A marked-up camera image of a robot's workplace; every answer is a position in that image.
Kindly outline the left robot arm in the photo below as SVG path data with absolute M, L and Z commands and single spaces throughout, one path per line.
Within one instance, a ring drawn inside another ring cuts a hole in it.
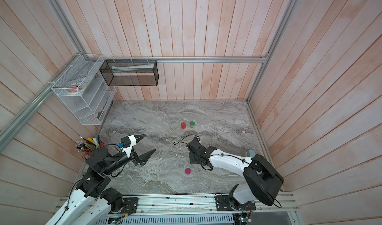
M 112 173 L 123 170 L 130 161 L 144 166 L 155 150 L 138 155 L 134 146 L 145 134 L 129 135 L 117 144 L 119 152 L 112 155 L 107 145 L 91 151 L 86 159 L 88 171 L 77 181 L 67 202 L 48 221 L 49 225 L 92 225 L 108 213 L 125 216 L 135 213 L 138 198 L 124 199 L 116 189 L 108 187 Z

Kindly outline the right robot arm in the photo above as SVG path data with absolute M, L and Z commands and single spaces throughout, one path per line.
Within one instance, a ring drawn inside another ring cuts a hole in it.
M 187 145 L 190 164 L 199 164 L 204 170 L 225 169 L 245 179 L 245 184 L 236 184 L 228 195 L 219 194 L 215 201 L 217 209 L 240 210 L 257 200 L 264 205 L 280 208 L 277 195 L 284 179 L 276 169 L 260 154 L 242 157 L 229 154 L 216 147 L 205 148 L 200 138 L 195 136 Z

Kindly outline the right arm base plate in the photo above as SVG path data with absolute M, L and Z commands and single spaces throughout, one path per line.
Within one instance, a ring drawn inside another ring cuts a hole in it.
M 222 195 L 220 193 L 214 196 L 216 209 L 218 211 L 248 211 L 252 212 L 256 210 L 256 205 L 254 201 L 247 202 L 245 204 L 240 204 L 236 201 L 233 196 Z

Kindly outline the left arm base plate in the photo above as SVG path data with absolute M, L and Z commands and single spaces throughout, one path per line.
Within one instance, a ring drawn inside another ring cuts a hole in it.
M 126 197 L 126 198 L 118 198 L 112 202 L 108 202 L 111 210 L 110 212 L 113 214 L 135 214 L 138 206 L 138 197 Z

